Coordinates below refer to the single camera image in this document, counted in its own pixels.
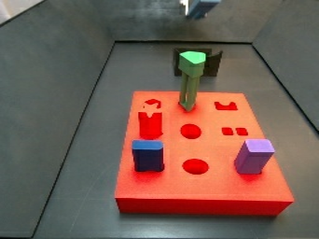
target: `red board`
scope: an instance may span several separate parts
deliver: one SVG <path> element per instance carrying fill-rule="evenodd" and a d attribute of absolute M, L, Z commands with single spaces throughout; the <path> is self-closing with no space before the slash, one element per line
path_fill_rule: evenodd
<path fill-rule="evenodd" d="M 135 172 L 131 149 L 132 140 L 140 139 L 139 111 L 150 99 L 162 101 L 159 140 L 164 144 L 164 171 L 160 173 Z M 234 105 L 232 110 L 216 107 L 230 102 L 236 110 Z M 200 92 L 196 107 L 187 113 L 179 106 L 179 92 L 135 92 L 115 192 L 120 211 L 278 215 L 294 199 L 275 157 L 260 175 L 240 175 L 235 170 L 236 154 L 250 138 L 264 138 L 264 134 L 242 93 Z"/>

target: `green block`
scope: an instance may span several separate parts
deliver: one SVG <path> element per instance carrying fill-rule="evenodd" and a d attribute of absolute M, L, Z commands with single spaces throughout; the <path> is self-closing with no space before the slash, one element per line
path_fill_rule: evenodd
<path fill-rule="evenodd" d="M 206 54 L 203 52 L 186 51 L 179 55 L 179 70 L 190 77 L 203 75 Z"/>

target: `purple block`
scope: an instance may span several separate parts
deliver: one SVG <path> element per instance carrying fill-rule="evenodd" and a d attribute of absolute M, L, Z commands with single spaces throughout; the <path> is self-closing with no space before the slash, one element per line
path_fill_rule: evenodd
<path fill-rule="evenodd" d="M 239 174 L 258 175 L 272 157 L 274 147 L 268 139 L 247 139 L 235 158 L 235 170 Z"/>

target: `gray floor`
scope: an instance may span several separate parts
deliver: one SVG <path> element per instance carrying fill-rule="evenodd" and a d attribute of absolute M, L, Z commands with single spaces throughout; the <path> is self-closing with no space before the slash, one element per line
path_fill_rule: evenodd
<path fill-rule="evenodd" d="M 200 91 L 244 92 L 276 148 L 295 203 L 276 218 L 122 215 L 114 189 L 134 91 L 178 91 L 175 47 L 223 49 L 216 78 Z M 251 45 L 118 43 L 35 238 L 319 237 L 319 138 Z"/>
<path fill-rule="evenodd" d="M 288 0 L 254 46 L 319 132 L 319 2 Z"/>
<path fill-rule="evenodd" d="M 0 236 L 33 234 L 114 46 L 102 22 L 45 1 L 0 28 Z"/>

